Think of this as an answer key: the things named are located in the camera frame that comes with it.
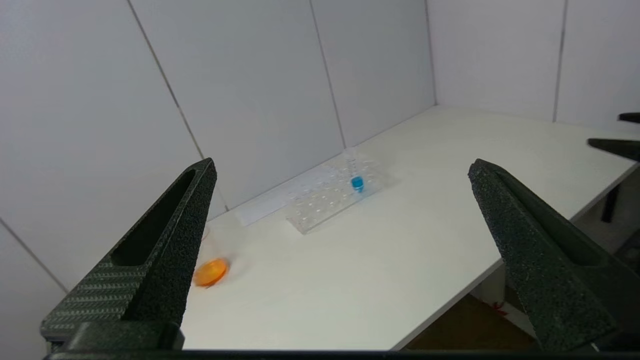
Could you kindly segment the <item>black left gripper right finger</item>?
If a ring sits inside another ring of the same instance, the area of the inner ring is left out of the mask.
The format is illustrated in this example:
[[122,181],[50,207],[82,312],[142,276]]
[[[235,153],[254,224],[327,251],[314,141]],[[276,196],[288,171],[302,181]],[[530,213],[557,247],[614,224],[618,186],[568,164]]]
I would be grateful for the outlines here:
[[638,274],[502,167],[476,159],[468,177],[538,347],[637,352]]

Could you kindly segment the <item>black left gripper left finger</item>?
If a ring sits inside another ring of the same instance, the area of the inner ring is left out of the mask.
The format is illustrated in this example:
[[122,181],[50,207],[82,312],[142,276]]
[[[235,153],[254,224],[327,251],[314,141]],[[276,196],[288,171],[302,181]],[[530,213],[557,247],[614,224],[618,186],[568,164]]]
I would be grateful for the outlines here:
[[41,322],[53,352],[176,349],[217,184],[211,158],[187,167]]

